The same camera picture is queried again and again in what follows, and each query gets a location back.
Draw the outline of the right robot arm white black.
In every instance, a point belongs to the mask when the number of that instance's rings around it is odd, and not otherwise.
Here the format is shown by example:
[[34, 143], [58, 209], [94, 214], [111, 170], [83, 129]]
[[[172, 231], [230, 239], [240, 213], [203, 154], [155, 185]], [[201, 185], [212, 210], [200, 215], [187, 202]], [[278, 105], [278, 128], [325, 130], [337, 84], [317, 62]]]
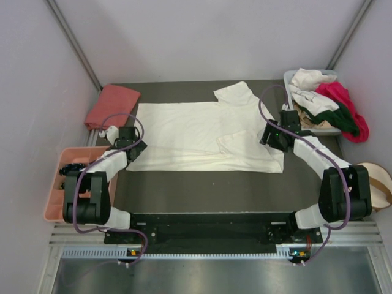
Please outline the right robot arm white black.
[[293, 151], [321, 179], [318, 202], [289, 215], [287, 238], [298, 243], [307, 237], [309, 229], [369, 216], [372, 202], [368, 170], [342, 160], [315, 134], [302, 130], [295, 110], [280, 112], [280, 119], [266, 120], [260, 144], [285, 153]]

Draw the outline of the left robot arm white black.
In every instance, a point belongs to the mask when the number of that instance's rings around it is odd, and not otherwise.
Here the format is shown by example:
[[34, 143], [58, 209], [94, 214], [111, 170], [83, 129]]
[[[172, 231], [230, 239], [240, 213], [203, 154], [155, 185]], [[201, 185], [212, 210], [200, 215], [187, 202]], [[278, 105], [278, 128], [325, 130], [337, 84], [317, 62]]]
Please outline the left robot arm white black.
[[110, 181], [147, 148], [137, 127], [111, 126], [100, 133], [110, 142], [103, 154], [87, 164], [68, 164], [59, 173], [64, 200], [62, 216], [72, 224], [90, 224], [118, 230], [126, 243], [138, 238], [139, 229], [131, 223], [131, 213], [115, 208], [110, 201]]

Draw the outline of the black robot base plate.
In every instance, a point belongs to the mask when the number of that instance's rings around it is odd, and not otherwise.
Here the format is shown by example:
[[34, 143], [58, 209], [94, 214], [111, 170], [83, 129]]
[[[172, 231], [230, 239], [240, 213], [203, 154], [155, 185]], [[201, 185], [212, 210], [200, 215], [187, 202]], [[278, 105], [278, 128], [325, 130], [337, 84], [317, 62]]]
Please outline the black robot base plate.
[[148, 237], [149, 254], [257, 254], [310, 240], [310, 230], [293, 232], [287, 221], [287, 213], [149, 213], [131, 225]]

